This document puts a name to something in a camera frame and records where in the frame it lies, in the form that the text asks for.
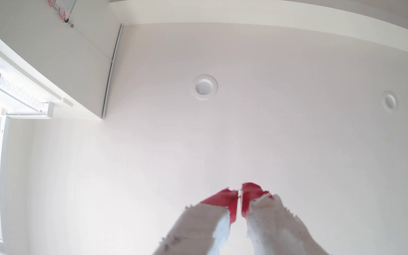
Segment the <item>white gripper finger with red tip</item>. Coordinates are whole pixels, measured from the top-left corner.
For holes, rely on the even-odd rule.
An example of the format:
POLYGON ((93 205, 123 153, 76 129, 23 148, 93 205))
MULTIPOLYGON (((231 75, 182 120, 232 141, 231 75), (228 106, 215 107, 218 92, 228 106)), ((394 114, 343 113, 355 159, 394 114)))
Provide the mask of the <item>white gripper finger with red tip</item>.
POLYGON ((277 194, 255 183, 241 188, 242 217, 255 255, 327 255, 301 219, 285 207, 277 194))
POLYGON ((223 189, 187 206, 154 255, 218 255, 237 217, 238 191, 223 189))

